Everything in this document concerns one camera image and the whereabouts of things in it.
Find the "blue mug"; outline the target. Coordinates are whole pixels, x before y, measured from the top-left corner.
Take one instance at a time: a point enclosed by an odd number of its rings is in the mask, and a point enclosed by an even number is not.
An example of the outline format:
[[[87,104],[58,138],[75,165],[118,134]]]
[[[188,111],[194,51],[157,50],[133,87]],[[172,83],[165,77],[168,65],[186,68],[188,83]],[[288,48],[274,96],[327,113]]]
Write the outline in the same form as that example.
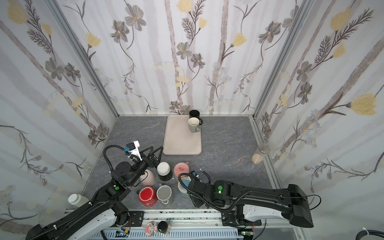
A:
[[[178,182],[178,189],[183,198],[188,198],[188,190],[185,187],[188,187],[191,182],[191,178],[188,176],[181,177],[181,182]]]

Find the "pink glass mug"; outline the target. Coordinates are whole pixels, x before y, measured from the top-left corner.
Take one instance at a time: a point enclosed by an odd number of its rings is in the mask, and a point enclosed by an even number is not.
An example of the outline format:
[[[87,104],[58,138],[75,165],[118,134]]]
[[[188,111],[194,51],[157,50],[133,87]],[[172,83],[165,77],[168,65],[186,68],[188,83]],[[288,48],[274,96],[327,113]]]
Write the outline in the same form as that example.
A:
[[[180,174],[189,173],[189,172],[190,172],[189,162],[187,163],[180,162],[180,163],[177,163],[174,167],[174,174],[176,178],[178,178]]]

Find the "grey mug white inside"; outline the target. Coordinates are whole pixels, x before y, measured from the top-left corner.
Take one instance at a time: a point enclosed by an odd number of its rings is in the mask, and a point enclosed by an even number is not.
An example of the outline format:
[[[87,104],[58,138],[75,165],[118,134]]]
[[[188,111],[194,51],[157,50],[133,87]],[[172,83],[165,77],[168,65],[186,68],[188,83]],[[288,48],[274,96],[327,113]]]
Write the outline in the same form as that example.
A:
[[[191,133],[200,132],[200,120],[198,118],[189,118],[188,124]]]

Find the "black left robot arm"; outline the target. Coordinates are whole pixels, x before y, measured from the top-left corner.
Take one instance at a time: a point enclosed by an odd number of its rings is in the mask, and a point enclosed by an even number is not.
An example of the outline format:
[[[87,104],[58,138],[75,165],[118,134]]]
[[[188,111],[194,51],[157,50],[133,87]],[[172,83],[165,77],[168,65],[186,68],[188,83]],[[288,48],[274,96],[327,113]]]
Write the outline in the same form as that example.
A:
[[[99,188],[91,200],[72,213],[45,227],[36,225],[31,228],[27,233],[27,240],[68,240],[86,224],[109,210],[112,211],[114,218],[129,215],[129,210],[122,204],[122,200],[130,194],[131,188],[139,185],[140,176],[144,175],[148,168],[158,167],[164,148],[148,147],[139,151],[137,156],[132,155],[135,159],[133,165],[129,162],[120,162],[115,168],[107,157],[107,150],[110,148],[118,148],[125,152],[125,155],[128,155],[131,149],[118,145],[104,148],[103,157],[109,166],[111,180]]]

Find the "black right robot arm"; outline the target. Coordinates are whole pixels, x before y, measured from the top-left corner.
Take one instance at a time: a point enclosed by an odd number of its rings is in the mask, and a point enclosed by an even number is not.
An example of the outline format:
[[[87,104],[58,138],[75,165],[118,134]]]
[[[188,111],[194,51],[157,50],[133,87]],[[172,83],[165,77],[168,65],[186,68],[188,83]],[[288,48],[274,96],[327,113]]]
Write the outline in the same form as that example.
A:
[[[238,206],[251,205],[277,210],[293,226],[314,227],[310,196],[297,185],[289,184],[286,189],[263,189],[244,187],[224,180],[211,184],[201,182],[190,173],[179,174],[178,181],[196,208],[205,205],[221,213],[228,213]]]

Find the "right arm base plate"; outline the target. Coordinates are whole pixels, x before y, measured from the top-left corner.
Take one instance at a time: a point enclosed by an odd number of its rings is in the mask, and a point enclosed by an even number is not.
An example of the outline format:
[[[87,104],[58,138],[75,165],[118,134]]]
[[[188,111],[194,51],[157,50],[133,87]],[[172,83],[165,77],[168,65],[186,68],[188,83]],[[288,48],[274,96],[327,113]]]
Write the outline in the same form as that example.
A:
[[[221,213],[222,225],[238,229],[245,229],[247,227],[258,227],[262,225],[261,220],[254,222],[244,219],[244,215],[238,215],[236,211]]]

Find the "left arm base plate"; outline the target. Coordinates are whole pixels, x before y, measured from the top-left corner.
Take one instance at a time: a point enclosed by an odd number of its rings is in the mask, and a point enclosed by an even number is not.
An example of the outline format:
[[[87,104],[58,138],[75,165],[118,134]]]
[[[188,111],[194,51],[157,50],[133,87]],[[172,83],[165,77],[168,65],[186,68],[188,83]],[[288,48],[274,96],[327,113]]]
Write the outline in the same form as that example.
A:
[[[129,211],[118,215],[116,226],[118,227],[141,227],[144,220],[144,211]]]

